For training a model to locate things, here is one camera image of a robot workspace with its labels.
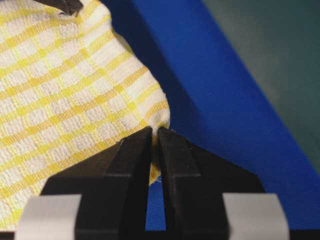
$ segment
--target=white and yellow plaid fabric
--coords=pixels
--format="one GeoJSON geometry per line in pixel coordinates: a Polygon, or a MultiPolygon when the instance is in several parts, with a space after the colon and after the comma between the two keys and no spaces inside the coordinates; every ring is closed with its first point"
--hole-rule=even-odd
{"type": "Polygon", "coordinates": [[[109,10],[77,17],[0,0],[0,230],[47,178],[145,126],[169,124],[164,93],[113,32],[109,10]]]}

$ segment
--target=gray tape strip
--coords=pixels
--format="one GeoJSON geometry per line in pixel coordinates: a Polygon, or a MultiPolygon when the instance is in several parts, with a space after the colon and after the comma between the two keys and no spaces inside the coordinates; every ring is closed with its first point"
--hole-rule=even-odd
{"type": "Polygon", "coordinates": [[[15,240],[74,240],[81,195],[31,197],[19,220],[15,240]]]}
{"type": "Polygon", "coordinates": [[[223,193],[229,240],[289,240],[289,227],[276,194],[223,193]]]}

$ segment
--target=dark green surface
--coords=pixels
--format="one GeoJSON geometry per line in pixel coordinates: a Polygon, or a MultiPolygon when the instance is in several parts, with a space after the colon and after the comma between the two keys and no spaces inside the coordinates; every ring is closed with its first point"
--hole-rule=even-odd
{"type": "Polygon", "coordinates": [[[320,173],[320,1],[203,2],[320,173]]]}

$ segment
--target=blue fabric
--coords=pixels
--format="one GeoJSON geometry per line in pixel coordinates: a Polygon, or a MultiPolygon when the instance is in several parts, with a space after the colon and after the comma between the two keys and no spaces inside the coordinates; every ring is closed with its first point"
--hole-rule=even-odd
{"type": "MultiPolygon", "coordinates": [[[[256,173],[267,192],[278,194],[291,229],[319,229],[320,176],[202,2],[110,0],[105,4],[115,30],[165,91],[170,127],[256,173]]],[[[157,191],[152,186],[150,195],[157,191]]],[[[158,199],[149,202],[150,216],[158,204],[158,199]]]]}
{"type": "Polygon", "coordinates": [[[148,205],[146,211],[146,226],[147,231],[165,231],[165,208],[164,197],[162,192],[161,177],[155,181],[149,188],[148,205]]]}

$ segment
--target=yellow checkered cloth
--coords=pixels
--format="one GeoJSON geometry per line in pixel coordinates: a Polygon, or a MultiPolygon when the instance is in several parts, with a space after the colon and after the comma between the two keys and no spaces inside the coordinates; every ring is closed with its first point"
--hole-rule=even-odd
{"type": "MultiPolygon", "coordinates": [[[[166,97],[98,0],[78,16],[0,0],[0,230],[14,230],[47,178],[145,126],[168,126],[166,97]]],[[[157,173],[152,171],[153,180],[157,173]]]]}

